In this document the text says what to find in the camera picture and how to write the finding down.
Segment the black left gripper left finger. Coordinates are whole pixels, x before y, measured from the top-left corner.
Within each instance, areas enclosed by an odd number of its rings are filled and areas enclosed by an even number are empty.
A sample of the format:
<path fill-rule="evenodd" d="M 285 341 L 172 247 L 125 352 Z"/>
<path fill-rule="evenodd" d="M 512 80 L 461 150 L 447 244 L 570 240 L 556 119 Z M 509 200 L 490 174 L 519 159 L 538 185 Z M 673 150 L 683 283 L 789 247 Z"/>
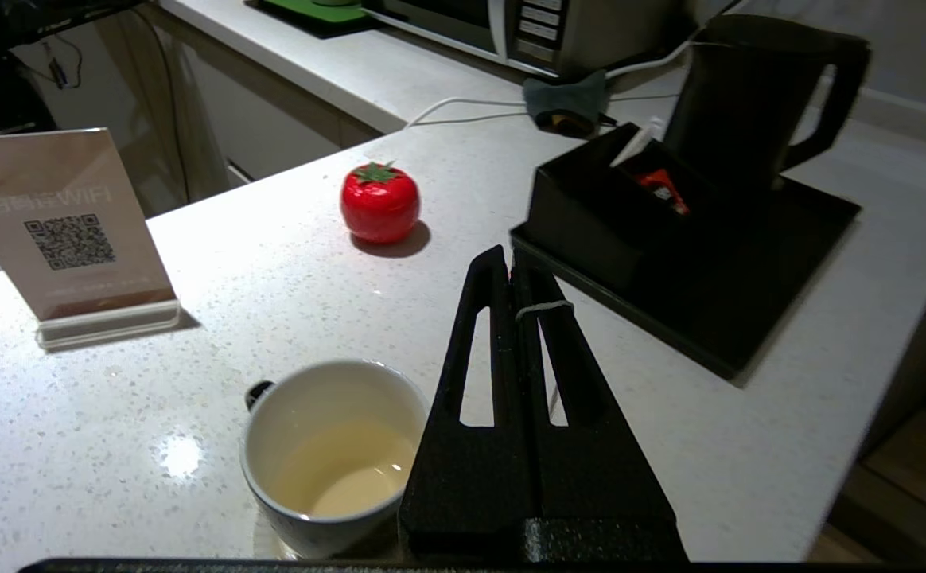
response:
<path fill-rule="evenodd" d="M 491 314 L 490 427 L 461 421 L 481 310 Z M 535 511 L 504 249 L 470 262 L 422 443 L 398 511 L 406 559 L 520 559 Z"/>

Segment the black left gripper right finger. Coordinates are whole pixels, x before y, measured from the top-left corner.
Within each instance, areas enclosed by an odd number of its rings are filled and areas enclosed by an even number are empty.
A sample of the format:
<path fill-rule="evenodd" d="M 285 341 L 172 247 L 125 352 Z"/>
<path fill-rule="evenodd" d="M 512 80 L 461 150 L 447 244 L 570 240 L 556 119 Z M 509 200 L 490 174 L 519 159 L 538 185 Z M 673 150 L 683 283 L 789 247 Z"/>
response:
<path fill-rule="evenodd" d="M 512 287 L 542 516 L 674 521 L 557 280 L 517 251 Z"/>

